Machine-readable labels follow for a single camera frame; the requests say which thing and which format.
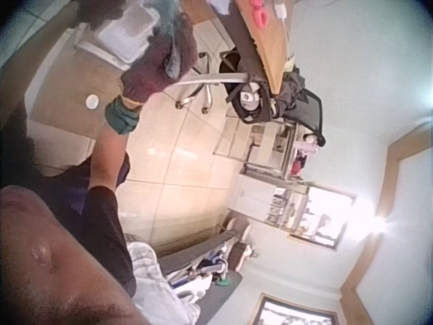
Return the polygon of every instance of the cabinet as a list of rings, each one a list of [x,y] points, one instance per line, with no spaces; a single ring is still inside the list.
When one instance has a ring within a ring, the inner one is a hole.
[[[277,186],[247,175],[239,175],[229,208],[253,219],[264,221]]]

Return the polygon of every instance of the bright light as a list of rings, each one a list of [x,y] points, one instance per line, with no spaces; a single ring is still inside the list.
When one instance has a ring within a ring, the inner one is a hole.
[[[358,198],[355,202],[353,215],[348,220],[345,236],[354,241],[361,241],[368,234],[379,234],[385,230],[385,219],[374,215],[374,205],[372,202]]]
[[[385,218],[382,217],[374,217],[371,220],[371,231],[375,234],[380,234],[386,230]]]

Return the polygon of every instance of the wrist cuff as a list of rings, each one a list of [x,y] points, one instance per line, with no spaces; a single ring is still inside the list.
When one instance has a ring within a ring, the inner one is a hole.
[[[134,131],[139,117],[139,111],[126,108],[120,96],[106,106],[106,120],[117,134],[128,134]]]

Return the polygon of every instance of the picture frame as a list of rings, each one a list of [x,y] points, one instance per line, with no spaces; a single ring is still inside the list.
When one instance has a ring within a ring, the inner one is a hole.
[[[262,293],[248,325],[338,325],[337,313]]]

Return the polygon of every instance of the hand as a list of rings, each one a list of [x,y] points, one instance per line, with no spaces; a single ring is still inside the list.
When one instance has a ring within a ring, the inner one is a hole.
[[[74,26],[81,22],[90,24],[95,30],[105,20],[117,20],[123,15],[122,6],[125,0],[73,0],[78,2],[79,8]]]
[[[123,97],[145,103],[154,93],[159,93],[178,80],[170,78],[165,69],[171,54],[173,42],[170,35],[154,33],[144,56],[133,63],[121,80]],[[188,16],[181,14],[175,22],[175,45],[181,58],[179,79],[196,63],[197,44],[193,36],[192,23]]]

